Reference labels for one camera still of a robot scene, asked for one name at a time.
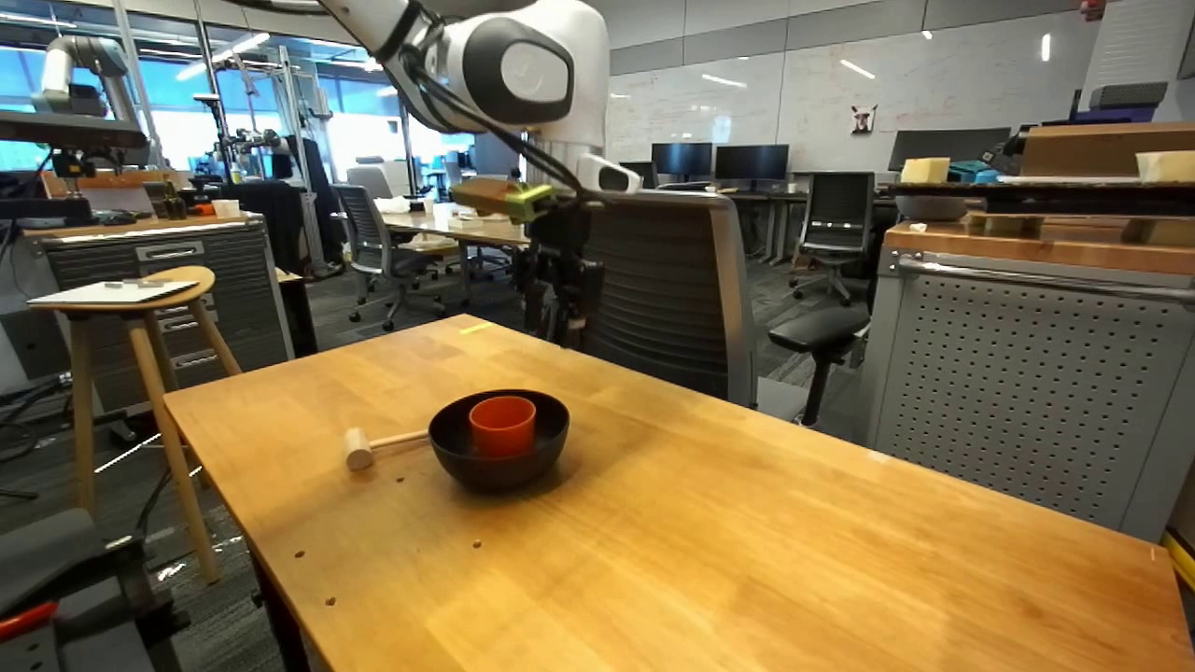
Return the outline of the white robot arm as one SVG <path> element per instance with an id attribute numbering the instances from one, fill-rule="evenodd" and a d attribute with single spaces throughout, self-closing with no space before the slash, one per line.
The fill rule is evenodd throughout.
<path id="1" fill-rule="evenodd" d="M 447 134 L 493 134 L 522 179 L 475 174 L 458 204 L 500 211 L 529 238 L 522 273 L 532 334 L 568 344 L 601 294 L 587 257 L 603 187 L 643 179 L 603 158 L 610 22 L 588 0 L 234 0 L 327 14 L 388 73 L 404 113 Z"/>

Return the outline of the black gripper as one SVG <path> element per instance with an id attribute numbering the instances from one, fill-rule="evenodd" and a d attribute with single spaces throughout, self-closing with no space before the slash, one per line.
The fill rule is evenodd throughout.
<path id="1" fill-rule="evenodd" d="M 598 299 L 598 266 L 587 257 L 598 202 L 588 192 L 555 197 L 546 216 L 525 222 L 525 308 L 522 329 L 568 344 Z"/>

